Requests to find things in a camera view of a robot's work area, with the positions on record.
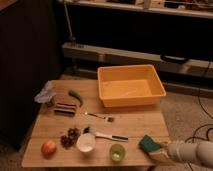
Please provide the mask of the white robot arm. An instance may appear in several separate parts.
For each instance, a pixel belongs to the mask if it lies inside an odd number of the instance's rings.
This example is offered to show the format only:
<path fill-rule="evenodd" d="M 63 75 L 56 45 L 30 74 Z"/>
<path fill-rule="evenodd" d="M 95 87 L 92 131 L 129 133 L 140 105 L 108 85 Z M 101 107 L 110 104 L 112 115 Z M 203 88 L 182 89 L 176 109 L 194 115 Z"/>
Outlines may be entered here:
<path fill-rule="evenodd" d="M 158 150 L 149 152 L 149 156 L 161 163 L 192 163 L 213 168 L 213 142 L 186 143 L 172 141 Z"/>

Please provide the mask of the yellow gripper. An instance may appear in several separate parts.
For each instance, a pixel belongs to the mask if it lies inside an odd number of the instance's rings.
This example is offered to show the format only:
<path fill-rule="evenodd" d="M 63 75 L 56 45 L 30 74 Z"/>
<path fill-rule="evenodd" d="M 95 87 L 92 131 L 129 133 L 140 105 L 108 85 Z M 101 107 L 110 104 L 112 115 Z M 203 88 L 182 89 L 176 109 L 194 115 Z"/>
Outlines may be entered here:
<path fill-rule="evenodd" d="M 154 147 L 154 149 L 149 153 L 149 156 L 151 157 L 152 160 L 156 162 L 168 164 L 171 162 L 171 160 L 168 155 L 167 147 L 168 147 L 167 142 L 158 143 Z"/>

